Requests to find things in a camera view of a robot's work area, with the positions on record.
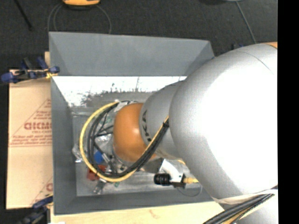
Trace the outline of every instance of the black carpet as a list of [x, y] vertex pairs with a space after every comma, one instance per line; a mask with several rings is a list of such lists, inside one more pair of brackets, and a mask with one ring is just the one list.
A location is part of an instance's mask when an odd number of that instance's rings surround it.
[[[59, 6], [61, 0], [0, 0], [0, 74], [35, 59], [48, 48], [48, 30], [209, 40], [216, 56], [232, 47], [278, 40], [278, 0], [102, 0], [85, 11]], [[0, 86], [0, 223], [11, 224], [30, 210], [5, 210], [7, 86]]]

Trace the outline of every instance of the black cable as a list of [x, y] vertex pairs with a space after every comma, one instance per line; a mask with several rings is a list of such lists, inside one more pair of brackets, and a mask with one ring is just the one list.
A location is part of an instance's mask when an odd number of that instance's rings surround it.
[[268, 194], [265, 196], [265, 198], [263, 200], [261, 200], [259, 203], [253, 205], [251, 208], [249, 208], [247, 211], [243, 212], [240, 216], [238, 216], [235, 220], [233, 220], [230, 224], [235, 224], [237, 221], [239, 221], [246, 213], [250, 212], [251, 210], [253, 210], [254, 208], [256, 208], [258, 205], [261, 205], [262, 203], [264, 203], [265, 201], [267, 201], [268, 199], [270, 199], [271, 197], [273, 197], [274, 194]]
[[95, 160], [94, 160], [94, 156], [93, 156], [93, 147], [94, 147], [94, 135], [95, 135], [95, 129], [97, 128], [99, 122], [101, 121], [101, 119], [108, 114], [111, 110], [113, 110], [116, 106], [118, 105], [118, 103], [114, 104], [113, 106], [107, 108], [103, 113], [101, 113], [93, 122], [88, 136], [87, 136], [87, 154], [88, 154], [88, 158], [91, 161], [92, 166], [97, 170], [97, 171], [101, 171], [98, 168], [98, 165], [96, 164]]
[[259, 195], [257, 197], [254, 197], [248, 201], [245, 201], [241, 204], [238, 204], [230, 209], [227, 209], [218, 215], [212, 217], [211, 219], [207, 220], [203, 224], [221, 224], [230, 218], [234, 217], [241, 211], [247, 209], [247, 208], [252, 208], [253, 206], [258, 206], [259, 204], [267, 201], [269, 198], [271, 198], [274, 194], [263, 194]]
[[96, 133], [95, 138], [96, 138], [96, 137], [99, 137], [99, 136], [102, 136], [100, 133], [102, 133], [102, 132], [104, 132], [104, 131], [107, 131], [108, 129], [111, 129], [112, 127], [113, 127], [113, 125], [110, 125], [110, 126], [104, 128], [104, 129], [102, 129], [102, 130], [99, 130], [99, 131]]
[[104, 176], [109, 176], [109, 177], [122, 177], [126, 175], [129, 172], [132, 172], [133, 170], [137, 169], [139, 170], [154, 154], [156, 151], [158, 144], [160, 143], [161, 139], [163, 138], [164, 134], [166, 133], [168, 127], [169, 127], [169, 122], [168, 119], [163, 123], [163, 127], [156, 136], [155, 140], [151, 144], [151, 146], [144, 152], [144, 154], [135, 162], [133, 163], [130, 167], [128, 167], [126, 170], [124, 170], [121, 173], [116, 173], [116, 174], [106, 174], [102, 170], [100, 170], [97, 165], [95, 165], [95, 160], [93, 157], [93, 146], [94, 146], [94, 133], [97, 128], [97, 125], [101, 121], [101, 119], [106, 115], [106, 113], [110, 112], [112, 109], [114, 109], [118, 103], [114, 104], [113, 106], [107, 108], [103, 113], [101, 113], [93, 122], [92, 127], [89, 130], [89, 134], [87, 136], [87, 153], [88, 157], [91, 161], [91, 164], [93, 167], [97, 170], [98, 173], [104, 175]]
[[241, 13], [241, 15], [242, 15], [242, 18], [243, 18], [243, 20], [244, 20], [244, 22], [245, 22], [245, 24], [246, 24], [246, 27], [247, 27], [247, 29], [248, 29], [248, 31], [249, 31], [249, 33], [250, 33], [250, 36], [251, 36], [253, 42], [254, 42], [255, 44], [257, 44], [256, 39], [255, 39], [255, 37], [254, 37], [254, 35], [253, 35], [253, 32], [252, 32], [252, 30], [251, 30], [251, 27], [250, 27], [250, 25], [249, 25], [249, 23], [248, 23], [248, 21], [247, 21], [247, 19], [246, 19], [246, 17], [245, 17], [245, 14], [244, 14], [243, 10], [241, 9], [240, 4], [239, 4], [239, 1], [244, 1], [244, 0], [220, 0], [220, 1], [225, 1], [225, 2], [235, 2], [235, 3], [236, 3], [236, 5], [238, 6], [238, 9], [239, 9], [239, 11], [240, 11], [240, 13]]
[[23, 16], [25, 22], [27, 23], [29, 31], [33, 31], [33, 30], [34, 30], [34, 29], [33, 29], [33, 26], [32, 26], [32, 24], [30, 23], [28, 17], [26, 16], [26, 14], [25, 14], [23, 8], [21, 7], [19, 1], [18, 1], [18, 0], [14, 0], [14, 2], [15, 2], [15, 4], [17, 5], [17, 7], [18, 7], [20, 13], [22, 14], [22, 16]]

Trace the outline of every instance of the cardboard sheet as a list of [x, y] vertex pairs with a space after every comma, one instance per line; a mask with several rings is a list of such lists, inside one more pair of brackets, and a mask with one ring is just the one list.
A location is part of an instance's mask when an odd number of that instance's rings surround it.
[[53, 192], [50, 80], [10, 84], [7, 209], [31, 207]]

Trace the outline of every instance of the blue object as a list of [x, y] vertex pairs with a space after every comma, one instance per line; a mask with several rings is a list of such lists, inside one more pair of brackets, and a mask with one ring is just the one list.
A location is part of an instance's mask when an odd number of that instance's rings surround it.
[[51, 73], [51, 74], [56, 74], [56, 73], [58, 73], [60, 71], [60, 68], [58, 67], [58, 66], [53, 66], [53, 67], [50, 67], [49, 68], [49, 72]]
[[94, 160], [95, 160], [95, 162], [96, 162], [97, 164], [102, 163], [103, 160], [104, 160], [104, 158], [103, 158], [103, 156], [102, 156], [102, 154], [101, 154], [100, 151], [97, 151], [97, 152], [93, 155], [93, 158], [94, 158]]
[[1, 81], [4, 83], [17, 83], [19, 80], [12, 72], [8, 72], [1, 75]]
[[47, 63], [45, 62], [45, 60], [41, 56], [39, 56], [36, 60], [37, 60], [37, 63], [39, 64], [39, 66], [42, 68], [42, 70], [45, 70], [45, 69], [49, 68]]
[[38, 209], [38, 208], [41, 208], [44, 205], [47, 205], [47, 204], [52, 203], [52, 202], [53, 202], [53, 196], [49, 196], [49, 197], [46, 197], [43, 200], [38, 201], [35, 204], [33, 204], [32, 208], [33, 209]]

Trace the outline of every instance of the black wire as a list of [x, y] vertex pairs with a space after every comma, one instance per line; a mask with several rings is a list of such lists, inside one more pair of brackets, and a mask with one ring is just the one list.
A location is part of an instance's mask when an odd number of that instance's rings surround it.
[[273, 197], [274, 194], [268, 194], [267, 196], [265, 196], [265, 198], [263, 200], [261, 200], [259, 203], [253, 205], [251, 208], [249, 208], [247, 211], [243, 212], [240, 216], [238, 216], [235, 220], [233, 220], [230, 224], [235, 224], [237, 221], [239, 221], [246, 213], [250, 212], [251, 210], [253, 210], [255, 207], [257, 207], [258, 205], [261, 205], [262, 203], [264, 203], [265, 201], [267, 201], [268, 199], [270, 199], [271, 197]]
[[98, 168], [98, 165], [96, 164], [96, 161], [94, 160], [94, 156], [93, 156], [93, 151], [94, 151], [94, 133], [95, 133], [95, 129], [97, 128], [99, 122], [102, 120], [102, 118], [107, 115], [111, 110], [113, 110], [116, 106], [118, 105], [118, 103], [114, 104], [113, 106], [107, 108], [103, 113], [101, 113], [96, 119], [95, 121], [93, 122], [90, 130], [89, 130], [89, 133], [88, 133], [88, 136], [87, 136], [87, 154], [88, 154], [88, 157], [91, 161], [91, 164], [92, 166], [97, 170], [97, 171], [100, 171], [102, 172], [99, 168]]
[[93, 157], [93, 147], [94, 147], [94, 133], [97, 128], [97, 125], [99, 124], [100, 120], [106, 115], [106, 113], [110, 112], [112, 109], [114, 109], [119, 103], [114, 104], [113, 106], [107, 108], [103, 113], [101, 113], [93, 122], [92, 127], [89, 130], [89, 134], [87, 137], [87, 153], [88, 157], [91, 161], [92, 166], [97, 170], [98, 173], [104, 175], [104, 176], [109, 176], [109, 177], [123, 177], [124, 175], [132, 172], [133, 170], [137, 169], [139, 170], [154, 154], [156, 151], [158, 144], [160, 143], [161, 139], [163, 138], [164, 134], [166, 133], [168, 127], [169, 127], [169, 122], [168, 119], [164, 122], [164, 125], [160, 132], [158, 133], [157, 137], [151, 144], [151, 146], [144, 152], [144, 154], [134, 163], [132, 164], [129, 168], [124, 170], [121, 173], [116, 173], [116, 174], [106, 174], [102, 170], [98, 168], [97, 165], [95, 165], [95, 160]]
[[104, 132], [104, 131], [107, 131], [108, 129], [110, 129], [110, 128], [112, 128], [112, 127], [113, 127], [113, 125], [110, 125], [110, 126], [104, 128], [104, 129], [102, 129], [102, 130], [99, 130], [99, 131], [96, 133], [95, 138], [96, 138], [96, 137], [99, 137], [99, 136], [102, 136], [102, 134], [100, 134], [100, 133], [102, 133], [102, 132]]
[[22, 6], [20, 5], [19, 1], [18, 0], [14, 0], [14, 3], [17, 5], [20, 13], [22, 14], [22, 17], [24, 18], [25, 22], [27, 23], [28, 30], [29, 31], [33, 31], [34, 28], [33, 28], [32, 24], [31, 24], [31, 22], [29, 21], [27, 15], [25, 14], [25, 12], [24, 12]]
[[203, 224], [221, 224], [249, 207], [258, 206], [259, 204], [271, 198], [272, 195], [274, 194], [263, 194], [254, 197], [248, 201], [245, 201], [239, 205], [236, 205], [230, 209], [227, 209], [219, 213], [218, 215], [212, 217], [211, 219], [207, 220]]

